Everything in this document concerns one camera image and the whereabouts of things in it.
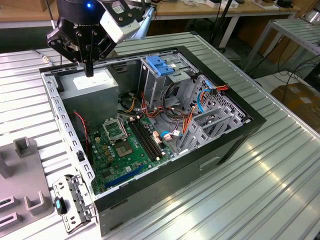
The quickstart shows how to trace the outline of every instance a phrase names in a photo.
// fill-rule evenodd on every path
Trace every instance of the table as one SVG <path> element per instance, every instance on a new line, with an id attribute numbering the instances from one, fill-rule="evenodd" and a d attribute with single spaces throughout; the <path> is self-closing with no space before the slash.
<path id="1" fill-rule="evenodd" d="M 200 36 L 189 32 L 129 40 L 119 55 L 183 45 L 227 82 L 267 122 L 226 163 L 124 223 L 104 239 L 313 239 L 320 230 L 320 136 Z M 42 49 L 52 62 L 59 55 Z M 72 170 L 32 51 L 0 54 L 0 145 L 35 138 L 52 184 Z M 93 222 L 67 235 L 55 211 L 11 239 L 100 239 Z"/>
<path id="2" fill-rule="evenodd" d="M 265 27 L 259 40 L 256 42 L 251 53 L 249 54 L 243 67 L 243 71 L 246 71 L 251 65 L 251 62 L 259 51 L 261 45 L 264 43 L 271 29 L 277 30 L 278 34 L 266 50 L 265 55 L 272 51 L 282 36 L 288 37 L 292 41 L 305 48 L 304 51 L 302 51 L 301 54 L 296 58 L 296 61 L 291 69 L 294 69 L 295 66 L 299 64 L 307 51 L 310 51 L 315 55 L 320 54 L 320 25 L 312 25 L 303 19 L 271 20 Z"/>
<path id="3" fill-rule="evenodd" d="M 246 0 L 244 4 L 239 4 L 238 8 L 230 8 L 226 17 L 231 17 L 231 21 L 225 31 L 225 34 L 219 45 L 224 48 L 239 20 L 245 16 L 268 16 L 268 15 L 289 15 L 289 19 L 293 19 L 300 8 L 280 8 L 264 10 L 250 0 Z M 51 4 L 53 18 L 58 19 L 58 10 L 56 2 Z M 175 19 L 203 19 L 215 18 L 218 8 L 211 8 L 206 4 L 198 6 L 188 6 L 181 1 L 178 2 L 161 2 L 157 5 L 157 20 L 175 20 Z M 4 6 L 0 9 L 0 29 L 7 28 L 28 28 L 28 27 L 47 27 L 51 26 L 48 10 L 44 12 L 35 12 L 16 7 Z"/>

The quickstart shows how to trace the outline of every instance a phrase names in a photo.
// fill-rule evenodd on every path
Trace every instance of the blue latch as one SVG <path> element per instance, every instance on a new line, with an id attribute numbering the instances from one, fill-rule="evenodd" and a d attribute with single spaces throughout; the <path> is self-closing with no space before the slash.
<path id="1" fill-rule="evenodd" d="M 156 71 L 156 73 L 159 76 L 172 74 L 174 72 L 174 70 L 168 67 L 165 61 L 163 61 L 158 56 L 147 56 L 145 59 L 147 63 L 152 67 L 153 70 Z"/>

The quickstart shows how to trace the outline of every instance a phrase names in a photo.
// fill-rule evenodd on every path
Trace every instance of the white label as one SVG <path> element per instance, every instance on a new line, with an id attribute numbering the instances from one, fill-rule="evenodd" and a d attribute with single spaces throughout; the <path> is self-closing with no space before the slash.
<path id="1" fill-rule="evenodd" d="M 125 170 L 126 170 L 127 172 L 131 172 L 131 167 L 130 167 L 130 166 L 126 166 L 126 167 L 125 167 Z"/>
<path id="2" fill-rule="evenodd" d="M 312 101 L 307 98 L 307 97 L 300 97 L 300 99 L 302 100 L 302 102 L 304 102 L 305 104 L 312 104 Z"/>
<path id="3" fill-rule="evenodd" d="M 78 90 L 92 88 L 102 84 L 109 84 L 111 81 L 112 83 L 114 82 L 105 71 L 94 72 L 92 77 L 86 77 L 84 75 L 73 79 L 73 83 Z"/>
<path id="4" fill-rule="evenodd" d="M 115 11 L 116 14 L 120 14 L 124 12 L 124 9 L 120 5 L 113 7 L 113 10 Z"/>
<path id="5" fill-rule="evenodd" d="M 295 86 L 290 86 L 289 89 L 290 89 L 292 92 L 294 92 L 295 94 L 298 94 L 298 93 L 301 92 L 300 89 L 297 88 L 297 87 L 295 87 Z"/>

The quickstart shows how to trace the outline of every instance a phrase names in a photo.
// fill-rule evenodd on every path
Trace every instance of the blue pcie slot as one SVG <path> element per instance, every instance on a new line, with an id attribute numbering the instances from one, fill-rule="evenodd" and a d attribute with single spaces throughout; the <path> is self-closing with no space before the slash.
<path id="1" fill-rule="evenodd" d="M 130 178 L 130 177 L 136 175 L 137 173 L 139 173 L 140 170 L 141 170 L 143 167 L 144 167 L 144 164 L 141 165 L 140 167 L 138 167 L 137 169 L 132 170 L 132 171 L 128 172 L 127 174 L 121 176 L 121 177 L 118 177 L 118 178 L 115 179 L 115 180 L 112 180 L 112 181 L 110 181 L 110 182 L 107 182 L 107 183 L 104 185 L 104 187 L 107 189 L 107 188 L 110 188 L 110 187 L 112 187 L 112 186 L 114 186 L 114 185 L 117 185 L 117 184 L 119 184 L 119 183 L 127 180 L 128 178 Z"/>

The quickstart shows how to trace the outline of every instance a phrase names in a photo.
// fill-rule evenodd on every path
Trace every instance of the motherboard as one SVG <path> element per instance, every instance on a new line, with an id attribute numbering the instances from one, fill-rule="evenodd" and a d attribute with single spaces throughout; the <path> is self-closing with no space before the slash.
<path id="1" fill-rule="evenodd" d="M 134 122 L 120 119 L 117 124 L 112 121 L 107 128 L 104 125 L 88 134 L 95 174 L 92 188 L 96 195 L 174 157 L 165 142 L 155 142 L 153 135 L 157 131 L 146 116 Z M 121 129 L 127 138 L 115 140 L 113 137 L 120 135 Z"/>

